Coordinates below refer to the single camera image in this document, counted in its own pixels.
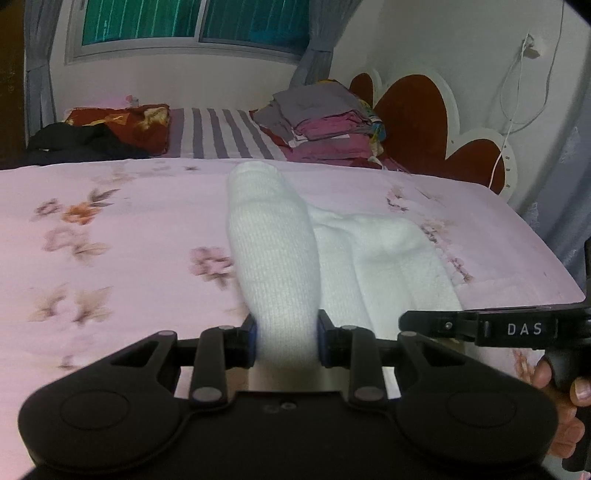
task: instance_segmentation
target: wooden door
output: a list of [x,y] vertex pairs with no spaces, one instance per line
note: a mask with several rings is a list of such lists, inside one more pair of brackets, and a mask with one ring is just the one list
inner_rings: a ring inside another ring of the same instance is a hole
[[0,0],[0,169],[17,166],[25,150],[24,2]]

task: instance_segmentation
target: white knit fabric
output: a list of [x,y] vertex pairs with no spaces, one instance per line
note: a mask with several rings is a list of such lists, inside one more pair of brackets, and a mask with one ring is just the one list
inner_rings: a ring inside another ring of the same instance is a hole
[[[395,339],[407,310],[459,310],[451,281],[421,229],[403,218],[339,215],[307,205],[275,167],[229,176],[228,233],[246,305],[258,322],[252,390],[332,390],[320,367],[318,309],[336,326]],[[385,369],[388,395],[399,391]]]

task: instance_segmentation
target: blue curtain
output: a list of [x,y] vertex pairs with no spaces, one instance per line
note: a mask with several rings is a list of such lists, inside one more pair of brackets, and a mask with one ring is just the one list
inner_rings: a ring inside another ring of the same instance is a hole
[[336,44],[361,1],[310,0],[310,44],[290,87],[310,85],[329,77]]
[[55,123],[49,58],[61,0],[26,0],[24,15],[27,74],[25,78],[25,116],[30,137],[42,127]]
[[584,290],[583,244],[591,237],[591,86],[558,162],[523,218]]

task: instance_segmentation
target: window pane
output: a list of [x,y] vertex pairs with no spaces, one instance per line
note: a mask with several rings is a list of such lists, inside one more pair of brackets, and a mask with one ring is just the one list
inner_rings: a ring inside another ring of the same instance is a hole
[[303,53],[309,0],[209,0],[203,41],[260,44]]
[[83,45],[195,35],[200,0],[87,0]]

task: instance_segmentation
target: window sill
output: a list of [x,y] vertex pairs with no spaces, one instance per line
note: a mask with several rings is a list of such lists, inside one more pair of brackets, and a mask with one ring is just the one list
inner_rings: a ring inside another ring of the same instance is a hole
[[135,57],[139,55],[222,55],[231,57],[244,57],[257,60],[277,61],[297,65],[301,55],[266,48],[257,48],[243,45],[231,45],[221,43],[191,43],[162,45],[163,39],[143,39],[105,42],[78,48],[74,52],[72,48],[66,48],[65,64],[77,64],[95,60],[110,60],[116,58]]

